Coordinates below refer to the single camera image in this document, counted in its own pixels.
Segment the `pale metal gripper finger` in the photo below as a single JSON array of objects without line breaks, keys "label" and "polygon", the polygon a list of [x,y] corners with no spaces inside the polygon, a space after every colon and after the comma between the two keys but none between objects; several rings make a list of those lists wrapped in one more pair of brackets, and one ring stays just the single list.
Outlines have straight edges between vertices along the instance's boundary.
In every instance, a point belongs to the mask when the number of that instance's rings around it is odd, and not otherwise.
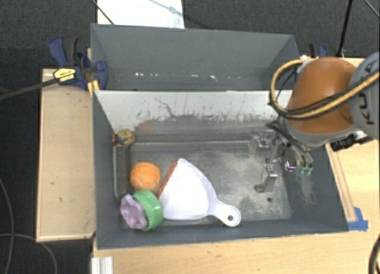
[{"label": "pale metal gripper finger", "polygon": [[262,168],[261,179],[258,184],[254,186],[257,193],[272,192],[278,178],[278,173],[274,168],[274,164],[265,164]]},{"label": "pale metal gripper finger", "polygon": [[248,142],[248,152],[255,155],[258,151],[270,150],[276,138],[275,132],[252,132]]}]

